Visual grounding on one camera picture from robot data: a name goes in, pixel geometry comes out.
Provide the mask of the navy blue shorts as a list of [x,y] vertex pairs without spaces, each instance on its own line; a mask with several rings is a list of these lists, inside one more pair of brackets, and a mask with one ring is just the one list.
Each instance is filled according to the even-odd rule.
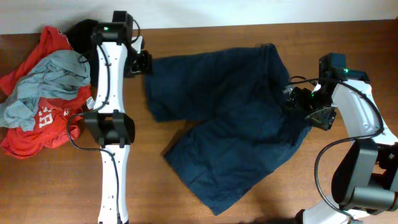
[[215,215],[287,162],[311,129],[285,106],[289,73],[273,44],[155,59],[144,84],[156,121],[194,123],[165,160]]

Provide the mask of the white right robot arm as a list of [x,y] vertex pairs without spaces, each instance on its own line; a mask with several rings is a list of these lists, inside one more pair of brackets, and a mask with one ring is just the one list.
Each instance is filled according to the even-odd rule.
[[[340,113],[348,137],[326,145],[314,165],[315,185],[322,200],[299,211],[295,223],[361,223],[364,217],[397,210],[397,137],[387,127],[374,102],[366,72],[349,69],[343,54],[319,59],[319,76],[309,80],[313,90],[291,80],[286,107],[304,116],[314,128],[331,129]],[[331,147],[350,142],[351,148],[325,195],[319,183],[320,159]]]

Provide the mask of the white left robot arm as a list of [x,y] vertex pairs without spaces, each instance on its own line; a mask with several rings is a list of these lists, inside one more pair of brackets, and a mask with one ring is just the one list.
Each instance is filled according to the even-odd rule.
[[133,35],[137,22],[126,11],[114,11],[111,22],[99,23],[91,35],[98,54],[98,85],[93,110],[85,125],[99,145],[102,194],[98,223],[128,223],[126,172],[136,129],[124,109],[123,81],[152,71],[152,56],[142,36]]

